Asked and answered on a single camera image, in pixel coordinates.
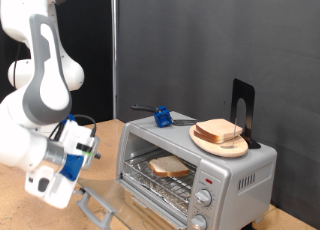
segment black stand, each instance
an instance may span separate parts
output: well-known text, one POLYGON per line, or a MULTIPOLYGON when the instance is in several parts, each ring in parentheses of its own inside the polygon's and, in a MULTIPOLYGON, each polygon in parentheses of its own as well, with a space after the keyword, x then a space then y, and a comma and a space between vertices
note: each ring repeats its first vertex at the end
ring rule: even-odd
POLYGON ((241 228, 241 230, 256 230, 256 229, 252 227, 252 223, 249 223, 247 226, 241 228))
POLYGON ((260 144, 251 138, 254 96, 255 91, 251 85, 236 78, 233 80, 230 121, 232 123, 235 123, 235 120, 237 118, 238 101, 242 98, 246 103, 246 126, 244 132, 242 133, 242 137, 247 141, 249 149, 261 148, 260 144))

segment toast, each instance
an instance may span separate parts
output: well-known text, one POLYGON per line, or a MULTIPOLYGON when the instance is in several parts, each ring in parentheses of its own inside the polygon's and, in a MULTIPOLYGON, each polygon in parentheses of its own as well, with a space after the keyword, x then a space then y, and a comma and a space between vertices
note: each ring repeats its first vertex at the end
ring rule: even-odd
POLYGON ((176 156, 152 159, 149 166, 159 177, 181 177, 190 173, 190 169, 176 156))
MULTIPOLYGON (((236 126, 235 137, 242 133, 242 128, 236 126)), ((225 119, 213 119, 199 122, 196 125, 194 135, 212 143, 223 143, 234 136, 234 124, 225 119)))

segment cable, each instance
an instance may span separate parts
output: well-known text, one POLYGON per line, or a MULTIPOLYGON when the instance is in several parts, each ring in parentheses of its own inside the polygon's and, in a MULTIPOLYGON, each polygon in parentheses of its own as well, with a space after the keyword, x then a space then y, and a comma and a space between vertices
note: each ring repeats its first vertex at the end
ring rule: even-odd
POLYGON ((74 115, 74 117, 75 118, 77 118, 77 117, 78 118, 86 118, 86 119, 90 120, 91 122, 93 122, 94 128, 92 129, 90 137, 94 137, 96 135, 97 125, 96 125, 96 121, 92 117, 89 117, 89 116, 86 116, 86 115, 82 115, 82 114, 74 115))
POLYGON ((62 124, 61 122, 58 123, 58 125, 53 129, 52 133, 49 136, 49 139, 53 136, 53 134, 57 131, 57 129, 60 127, 61 124, 62 124))
POLYGON ((20 44, 20 42, 18 42, 18 51, 17 51, 16 60, 14 62, 14 69, 13 69, 13 87, 15 89, 17 89, 17 87, 16 87, 16 67, 17 67, 17 61, 18 61, 19 55, 20 55, 20 49, 21 49, 21 44, 20 44))

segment toaster oven door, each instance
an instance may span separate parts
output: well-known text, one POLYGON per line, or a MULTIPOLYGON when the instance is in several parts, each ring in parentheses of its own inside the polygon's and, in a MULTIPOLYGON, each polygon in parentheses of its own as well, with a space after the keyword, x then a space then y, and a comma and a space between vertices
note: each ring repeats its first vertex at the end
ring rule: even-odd
POLYGON ((162 208, 146 199, 123 180, 79 179, 84 196, 77 204, 86 216, 100 229, 109 230, 115 216, 129 229, 134 230, 173 230, 186 229, 181 223, 162 208), (105 208, 102 220, 90 209, 105 208))

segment toaster oven rack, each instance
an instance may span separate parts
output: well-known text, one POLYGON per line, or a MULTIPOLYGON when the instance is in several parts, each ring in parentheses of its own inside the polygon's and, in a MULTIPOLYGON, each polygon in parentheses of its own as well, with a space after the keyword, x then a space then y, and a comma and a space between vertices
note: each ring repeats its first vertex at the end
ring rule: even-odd
POLYGON ((158 149, 130 159, 125 165, 133 171, 125 174, 187 215, 196 167, 181 159, 190 169, 190 173, 182 177, 159 177, 149 167, 150 160, 170 155, 172 154, 158 149))

